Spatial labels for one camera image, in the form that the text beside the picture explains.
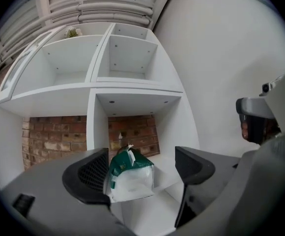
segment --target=white panel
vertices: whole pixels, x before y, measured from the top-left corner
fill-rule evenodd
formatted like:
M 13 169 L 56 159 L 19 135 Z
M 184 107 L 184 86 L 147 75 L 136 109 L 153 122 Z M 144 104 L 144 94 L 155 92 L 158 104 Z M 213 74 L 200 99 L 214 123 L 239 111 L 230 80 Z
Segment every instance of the white panel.
M 102 47 L 101 52 L 103 52 L 102 60 L 100 62 L 98 75 L 106 77 L 109 75 L 109 43 L 110 39 L 108 39 L 107 43 L 104 44 L 104 48 Z
M 114 82 L 131 82 L 128 79 L 140 79 L 140 80 L 146 79 L 144 73 L 132 73 L 132 72 L 121 72 L 121 71 L 110 71 L 109 77 L 114 77 L 111 80 Z
M 93 88 L 121 88 L 121 89 L 148 89 L 148 90 L 160 90 L 168 92 L 182 92 L 180 89 L 175 87 L 168 87 L 166 85 L 153 85 L 141 83 L 142 80 L 131 79 L 128 83 L 123 82 L 91 82 L 90 85 Z
M 175 231 L 179 204 L 165 191 L 122 202 L 125 225 L 138 236 L 163 236 Z
M 21 116 L 0 108 L 0 188 L 24 171 Z
M 157 44 L 124 36 L 110 36 L 110 70 L 145 73 Z
M 19 94 L 0 106 L 22 117 L 85 116 L 89 94 L 84 83 L 68 84 Z
M 172 61 L 152 31 L 148 31 L 146 39 L 158 44 L 158 48 L 146 70 L 146 79 L 159 81 L 163 84 L 172 85 L 177 88 L 183 88 Z
M 87 72 L 72 72 L 58 74 L 55 78 L 54 86 L 71 84 L 71 83 L 82 83 L 85 81 Z
M 80 29 L 83 36 L 85 35 L 104 35 L 111 23 L 87 23 L 87 24 L 79 24 L 72 25 L 77 29 Z
M 51 68 L 43 52 L 39 51 L 24 69 L 12 96 L 30 90 L 49 87 L 54 84 L 56 73 Z
M 184 193 L 184 183 L 179 181 L 174 185 L 166 188 L 165 191 L 174 198 L 179 204 L 182 203 L 183 193 Z
M 116 24 L 112 34 L 146 39 L 147 32 L 148 29 L 146 28 L 126 24 Z
M 155 114 L 161 155 L 175 158 L 175 146 L 199 149 L 195 121 L 185 94 Z
M 202 150 L 239 157 L 259 147 L 242 138 L 235 102 L 285 73 L 285 23 L 261 1 L 170 0 L 157 23 Z
M 123 209 L 122 209 L 122 203 L 111 203 L 111 213 L 118 218 L 122 223 L 124 223 L 124 217 L 123 217 Z
M 108 118 L 96 97 L 96 89 L 92 89 L 89 96 L 87 113 L 87 149 L 108 148 Z
M 181 97 L 180 93 L 119 88 L 97 89 L 96 94 L 109 117 L 149 115 Z
M 88 71 L 101 35 L 67 38 L 42 47 L 56 73 Z

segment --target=red brick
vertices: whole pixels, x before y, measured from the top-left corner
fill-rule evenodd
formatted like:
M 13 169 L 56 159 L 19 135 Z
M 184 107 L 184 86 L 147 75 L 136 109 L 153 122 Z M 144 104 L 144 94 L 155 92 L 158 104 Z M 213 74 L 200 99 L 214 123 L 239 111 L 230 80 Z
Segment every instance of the red brick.
M 112 141 L 119 140 L 119 133 L 120 132 L 118 132 L 118 131 L 109 131 L 109 133 L 108 133 L 109 141 L 112 142 Z
M 62 122 L 63 123 L 74 123 L 78 121 L 77 116 L 64 116 Z
M 141 128 L 139 130 L 141 136 L 151 136 L 151 135 L 156 135 L 156 130 L 152 127 L 147 127 L 147 128 Z
M 86 133 L 87 132 L 87 124 L 85 122 L 81 123 L 72 123 L 70 125 L 71 133 Z
M 87 122 L 87 116 L 81 116 L 81 122 Z
M 62 156 L 62 154 L 60 153 L 60 151 L 48 151 L 49 153 L 49 158 L 50 159 L 56 159 L 56 158 L 60 158 Z
M 23 129 L 22 130 L 22 137 L 30 137 L 30 131 L 26 130 L 26 129 Z
M 39 155 L 41 150 L 42 150 L 41 148 L 33 148 L 32 152 L 34 155 Z
M 30 159 L 30 155 L 23 152 L 23 158 L 29 160 Z
M 69 124 L 55 124 L 54 131 L 69 132 Z
M 52 142 L 62 141 L 62 134 L 60 132 L 50 132 L 48 136 L 49 136 L 49 140 Z
M 46 149 L 70 151 L 70 143 L 45 142 Z
M 130 144 L 133 144 L 135 148 L 144 147 L 154 143 L 152 137 L 140 137 L 136 139 L 130 139 L 128 142 Z
M 154 118 L 147 119 L 147 123 L 148 123 L 149 127 L 155 126 L 156 125 L 156 120 Z
M 117 150 L 119 150 L 121 147 L 122 147 L 122 146 L 121 146 L 121 141 L 115 141 L 115 142 L 111 142 L 111 143 L 110 143 L 110 148 L 111 148 L 111 150 L 117 151 Z
M 52 123 L 45 123 L 44 124 L 44 131 L 54 131 L 55 125 Z
M 45 123 L 47 122 L 47 117 L 37 117 L 37 122 Z
M 31 162 L 35 162 L 35 156 L 32 155 L 32 154 L 30 154 L 30 161 L 31 161 Z
M 40 151 L 40 154 L 39 154 L 40 156 L 42 156 L 42 157 L 45 157 L 45 158 L 48 158 L 49 157 L 49 153 L 48 153 L 48 151 L 47 150 L 41 150 Z
M 87 144 L 86 143 L 71 143 L 72 151 L 86 151 Z
M 22 138 L 22 144 L 24 144 L 24 145 L 29 145 L 29 144 L 30 144 L 30 139 L 27 138 L 27 137 L 23 137 L 23 138 Z
M 108 124 L 108 129 L 117 131 L 117 130 L 126 130 L 128 129 L 127 122 L 125 121 L 115 121 Z
M 43 131 L 43 126 L 44 126 L 43 123 L 35 123 L 34 124 L 34 130 L 35 131 Z
M 41 162 L 45 162 L 45 161 L 46 161 L 46 158 L 44 158 L 44 157 L 39 157 L 39 156 L 35 157 L 36 163 L 41 163 Z
M 26 166 L 26 167 L 31 166 L 31 162 L 29 160 L 23 159 L 23 163 L 24 163 L 24 166 Z
M 51 123 L 61 123 L 62 117 L 60 117 L 60 116 L 50 117 L 50 122 Z
M 30 151 L 29 145 L 22 145 L 22 150 L 28 153 Z
M 48 133 L 39 132 L 39 131 L 31 131 L 30 137 L 39 140 L 48 140 Z
M 143 128 L 147 126 L 146 119 L 136 119 L 127 122 L 128 128 L 135 129 L 135 128 Z
M 153 136 L 152 140 L 153 140 L 154 143 L 158 143 L 158 136 Z
M 22 124 L 22 128 L 23 129 L 34 129 L 34 124 L 33 123 L 30 123 L 30 122 L 24 122 L 23 124 Z
M 85 133 L 64 133 L 63 142 L 77 142 L 84 143 L 87 141 L 87 135 Z
M 32 148 L 43 148 L 43 141 L 42 140 L 33 140 Z

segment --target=white pipe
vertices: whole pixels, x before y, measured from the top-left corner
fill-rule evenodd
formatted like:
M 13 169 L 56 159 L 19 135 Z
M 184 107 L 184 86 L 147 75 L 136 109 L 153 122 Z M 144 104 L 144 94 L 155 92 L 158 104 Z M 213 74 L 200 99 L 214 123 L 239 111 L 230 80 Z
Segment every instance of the white pipe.
M 35 22 L 29 24 L 28 26 L 24 27 L 22 30 L 17 32 L 12 38 L 9 39 L 7 43 L 5 43 L 4 47 L 0 50 L 0 54 L 6 50 L 10 45 L 12 45 L 21 35 L 27 33 L 28 31 L 32 30 L 33 28 L 39 26 L 41 23 L 43 23 L 46 20 L 49 20 L 51 18 L 55 18 L 58 16 L 61 16 L 63 14 L 69 14 L 72 12 L 78 11 L 78 6 L 72 6 L 69 8 L 65 8 L 62 10 L 58 10 L 56 12 L 53 12 L 51 14 L 48 14 L 46 16 L 41 17 L 40 19 L 36 20 Z
M 98 14 L 89 14 L 89 15 L 79 16 L 79 21 L 85 21 L 85 20 L 91 20 L 91 19 L 120 19 L 120 20 L 140 23 L 143 25 L 147 25 L 150 22 L 145 17 L 138 18 L 138 17 L 122 15 L 122 14 L 114 14 L 114 13 L 98 13 Z
M 9 39 L 8 42 L 5 43 L 4 47 L 0 50 L 0 54 L 5 51 L 10 45 L 12 45 L 14 42 L 17 41 L 17 39 L 23 35 L 26 34 L 28 31 L 32 30 L 33 28 L 39 26 L 41 23 L 43 23 L 46 20 L 53 19 L 65 14 L 77 12 L 79 10 L 84 9 L 100 9 L 100 8 L 114 8 L 114 9 L 120 9 L 120 10 L 134 10 L 134 11 L 140 11 L 147 15 L 152 15 L 153 11 L 150 8 L 143 8 L 137 5 L 132 4 L 124 4 L 124 3 L 115 3 L 115 2 L 98 2 L 98 3 L 88 3 L 88 4 L 80 4 L 77 6 L 68 7 L 62 10 L 58 10 L 56 12 L 53 12 L 51 14 L 48 14 L 46 16 L 43 16 L 36 20 L 35 22 L 29 24 L 28 26 L 24 27 L 22 30 L 18 31 L 12 38 Z
M 68 23 L 72 23 L 72 22 L 77 22 L 78 21 L 78 16 L 75 16 L 75 17 L 71 17 L 71 18 L 67 18 L 67 19 L 64 19 L 64 20 L 60 20 L 60 21 L 57 21 L 56 23 L 53 23 L 49 26 L 46 26 L 46 27 L 43 27 L 35 32 L 33 32 L 31 35 L 23 38 L 21 41 L 19 41 L 18 43 L 16 43 L 10 50 L 8 50 L 8 52 L 1 58 L 1 60 L 5 60 L 6 58 L 6 55 L 9 53 L 9 52 L 12 52 L 14 51 L 15 49 L 17 49 L 19 46 L 23 45 L 27 40 L 29 40 L 30 38 L 36 38 L 38 37 L 40 34 L 50 30 L 50 29 L 53 29 L 53 28 L 56 28 L 58 26 L 62 26 L 62 25 L 65 25 L 65 24 L 68 24 Z
M 69 4 L 75 3 L 76 1 L 80 0 L 59 0 L 57 2 L 53 2 L 52 4 L 49 5 L 50 10 L 55 10 L 57 8 L 67 6 Z M 98 2 L 102 0 L 86 0 L 87 2 Z M 128 2 L 132 4 L 136 4 L 138 6 L 143 6 L 143 7 L 149 7 L 152 8 L 154 3 L 148 0 L 110 0 L 110 1 L 119 1 L 119 2 Z
M 116 3 L 116 2 L 94 2 L 86 3 L 78 6 L 79 10 L 101 10 L 101 9 L 118 9 L 118 10 L 133 10 L 141 12 L 145 15 L 152 15 L 153 11 L 150 8 L 141 7 L 133 4 Z
M 16 53 L 22 51 L 22 50 L 25 49 L 29 44 L 30 44 L 30 42 L 29 42 L 29 43 L 26 43 L 24 46 L 20 47 L 20 48 L 17 49 L 15 52 L 13 52 L 13 53 L 11 53 L 10 55 L 8 55 L 7 57 L 5 57 L 5 60 L 11 58 L 11 57 L 12 57 L 13 55 L 15 55 Z

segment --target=shelf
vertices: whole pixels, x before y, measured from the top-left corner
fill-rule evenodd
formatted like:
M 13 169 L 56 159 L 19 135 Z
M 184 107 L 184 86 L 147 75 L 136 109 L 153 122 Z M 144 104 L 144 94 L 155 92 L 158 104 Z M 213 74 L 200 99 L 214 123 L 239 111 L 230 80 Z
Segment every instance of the shelf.
M 147 28 L 116 23 L 112 34 L 146 39 L 148 31 Z
M 181 97 L 180 93 L 143 89 L 96 89 L 108 117 L 143 116 L 156 113 Z
M 166 188 L 182 181 L 181 177 L 179 176 L 175 168 L 174 159 L 165 158 L 161 154 L 156 156 L 151 156 L 148 159 L 154 163 L 154 187 L 152 191 L 154 192 L 155 195 L 165 190 Z M 105 194 L 109 196 L 112 203 L 116 203 L 113 200 L 112 193 L 110 190 L 109 177 L 107 178 L 107 181 L 108 182 Z
M 175 231 L 180 205 L 167 192 L 121 203 L 124 224 L 138 236 L 163 236 Z
M 178 74 L 160 43 L 129 36 L 107 36 L 91 81 L 150 84 L 183 91 Z
M 85 116 L 90 90 L 85 83 L 40 88 L 13 96 L 0 107 L 21 117 Z
M 44 45 L 26 66 L 12 96 L 56 85 L 83 83 L 102 35 L 81 36 Z
M 75 27 L 76 29 L 80 29 L 82 32 L 82 36 L 88 36 L 88 35 L 104 35 L 110 26 L 111 26 L 111 23 L 101 22 L 101 23 L 87 23 L 87 24 L 72 25 L 69 27 Z M 61 31 L 55 34 L 52 38 L 50 38 L 46 42 L 46 45 L 65 39 L 64 35 L 67 31 L 67 28 L 68 27 L 63 28 Z

